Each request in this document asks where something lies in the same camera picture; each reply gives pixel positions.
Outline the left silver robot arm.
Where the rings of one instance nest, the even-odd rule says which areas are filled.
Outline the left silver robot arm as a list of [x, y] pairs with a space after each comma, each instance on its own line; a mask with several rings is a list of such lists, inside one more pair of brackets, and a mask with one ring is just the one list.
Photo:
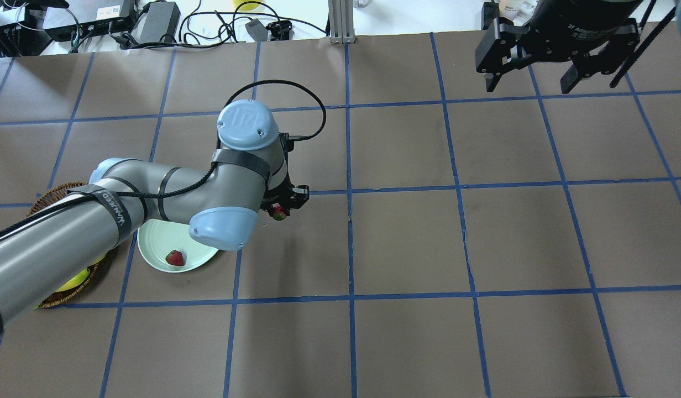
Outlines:
[[264, 211], [287, 217], [310, 196], [295, 186], [288, 153], [301, 136], [280, 132], [272, 111], [231, 101], [217, 118], [207, 171], [133, 158], [101, 162], [88, 184], [0, 231], [0, 338], [26, 310], [152, 219], [184, 224], [204, 246], [239, 251]]

